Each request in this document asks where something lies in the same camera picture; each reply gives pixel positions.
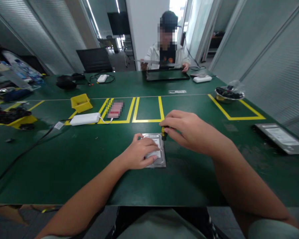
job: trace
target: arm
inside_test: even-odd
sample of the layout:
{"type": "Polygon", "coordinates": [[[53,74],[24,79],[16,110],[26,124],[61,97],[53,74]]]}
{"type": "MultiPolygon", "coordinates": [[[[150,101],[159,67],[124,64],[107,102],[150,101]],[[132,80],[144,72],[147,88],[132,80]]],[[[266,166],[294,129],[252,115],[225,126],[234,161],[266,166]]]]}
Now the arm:
{"type": "Polygon", "coordinates": [[[144,159],[144,156],[159,148],[152,139],[138,140],[138,137],[143,138],[142,134],[135,134],[131,145],[71,197],[36,238],[79,234],[88,226],[92,217],[105,206],[113,187],[127,170],[142,169],[152,164],[157,157],[144,159]]]}
{"type": "Polygon", "coordinates": [[[256,220],[268,218],[299,228],[287,208],[247,163],[234,143],[197,115],[170,112],[161,126],[180,145],[212,157],[217,181],[245,236],[256,220]]]}
{"type": "Polygon", "coordinates": [[[189,70],[189,66],[190,66],[190,59],[188,56],[185,55],[184,47],[181,50],[181,56],[182,56],[182,67],[183,67],[182,72],[187,72],[189,70]]]}
{"type": "MultiPolygon", "coordinates": [[[[144,60],[152,60],[152,47],[150,47],[149,50],[147,51],[147,54],[144,57],[144,60]]],[[[151,64],[141,62],[142,71],[150,70],[150,67],[151,67],[151,64]]]]}

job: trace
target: screwdriver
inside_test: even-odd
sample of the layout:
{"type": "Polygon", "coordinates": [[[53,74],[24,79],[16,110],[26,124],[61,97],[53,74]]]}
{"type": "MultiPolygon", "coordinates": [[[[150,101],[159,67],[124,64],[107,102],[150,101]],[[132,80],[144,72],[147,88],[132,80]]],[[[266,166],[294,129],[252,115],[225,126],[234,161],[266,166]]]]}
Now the screwdriver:
{"type": "Polygon", "coordinates": [[[162,126],[162,141],[166,141],[168,134],[165,132],[165,128],[169,128],[169,126],[162,126]]]}

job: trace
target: baseball cap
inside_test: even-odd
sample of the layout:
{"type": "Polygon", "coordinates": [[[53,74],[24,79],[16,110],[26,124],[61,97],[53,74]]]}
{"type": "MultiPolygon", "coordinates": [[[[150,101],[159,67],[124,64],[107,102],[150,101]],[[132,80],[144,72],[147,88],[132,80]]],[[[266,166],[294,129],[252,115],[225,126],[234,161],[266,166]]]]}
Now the baseball cap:
{"type": "Polygon", "coordinates": [[[160,18],[159,26],[165,32],[173,32],[178,27],[177,22],[178,22],[178,17],[176,16],[176,14],[172,11],[166,11],[163,13],[162,17],[160,18]]]}

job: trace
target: white label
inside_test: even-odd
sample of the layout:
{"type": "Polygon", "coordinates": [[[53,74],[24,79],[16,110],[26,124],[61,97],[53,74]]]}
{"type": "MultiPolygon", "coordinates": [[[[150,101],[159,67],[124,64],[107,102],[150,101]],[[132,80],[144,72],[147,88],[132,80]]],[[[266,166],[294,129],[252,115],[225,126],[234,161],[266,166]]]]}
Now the white label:
{"type": "Polygon", "coordinates": [[[276,124],[270,124],[270,125],[263,125],[263,128],[273,128],[273,127],[278,127],[276,124]]]}
{"type": "Polygon", "coordinates": [[[63,123],[61,122],[61,121],[59,121],[55,126],[54,126],[54,128],[56,128],[56,129],[61,129],[62,127],[63,127],[63,123]]]}
{"type": "Polygon", "coordinates": [[[5,66],[4,64],[0,64],[0,72],[10,70],[9,67],[5,66]]]}
{"type": "Polygon", "coordinates": [[[158,138],[159,135],[146,135],[145,138],[158,138]]]}
{"type": "Polygon", "coordinates": [[[186,90],[179,90],[179,91],[168,91],[169,94],[179,94],[179,93],[187,93],[186,90]]]}
{"type": "Polygon", "coordinates": [[[280,128],[266,129],[272,136],[274,136],[280,143],[285,145],[299,145],[299,142],[288,135],[280,128]]]}
{"type": "MultiPolygon", "coordinates": [[[[152,138],[153,136],[154,136],[154,137],[156,137],[156,136],[159,137],[159,135],[149,135],[149,136],[145,136],[145,137],[147,137],[147,138],[152,138]]],[[[155,144],[157,144],[158,147],[160,148],[160,146],[159,146],[159,138],[158,138],[158,139],[154,138],[153,141],[154,141],[155,144]]],[[[160,150],[158,150],[158,151],[154,151],[154,152],[151,152],[151,153],[145,155],[145,158],[149,158],[149,157],[151,157],[151,156],[153,156],[153,155],[156,155],[158,158],[160,158],[160,150]]]]}

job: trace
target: white charger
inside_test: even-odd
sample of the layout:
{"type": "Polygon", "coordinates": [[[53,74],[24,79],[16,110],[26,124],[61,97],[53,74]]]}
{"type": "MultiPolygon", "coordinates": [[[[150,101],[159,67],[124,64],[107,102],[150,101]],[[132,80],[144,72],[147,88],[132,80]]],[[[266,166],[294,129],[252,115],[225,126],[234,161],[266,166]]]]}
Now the white charger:
{"type": "Polygon", "coordinates": [[[100,75],[100,77],[97,79],[97,82],[104,83],[108,77],[109,75],[100,75]]]}
{"type": "Polygon", "coordinates": [[[207,81],[211,81],[211,80],[212,80],[212,77],[210,77],[210,76],[205,76],[205,77],[196,76],[193,79],[193,81],[195,81],[196,83],[207,82],[207,81]]]}
{"type": "Polygon", "coordinates": [[[105,124],[109,124],[113,121],[113,118],[111,118],[110,122],[105,122],[100,113],[91,113],[91,114],[83,114],[83,115],[76,115],[74,116],[71,121],[70,125],[77,126],[82,124],[90,124],[90,123],[97,123],[101,119],[105,124]]]}

